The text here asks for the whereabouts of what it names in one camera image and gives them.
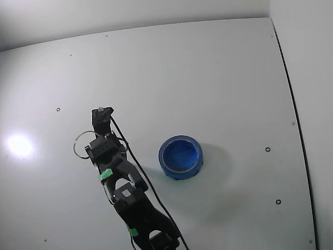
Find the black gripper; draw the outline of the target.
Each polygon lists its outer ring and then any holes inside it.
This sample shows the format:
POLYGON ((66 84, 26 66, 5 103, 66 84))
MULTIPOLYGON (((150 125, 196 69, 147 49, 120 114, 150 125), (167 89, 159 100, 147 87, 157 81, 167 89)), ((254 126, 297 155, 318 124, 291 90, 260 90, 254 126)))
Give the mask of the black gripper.
POLYGON ((98 135, 85 148, 93 165, 96 167, 124 167, 128 164, 127 148, 114 133, 98 135))

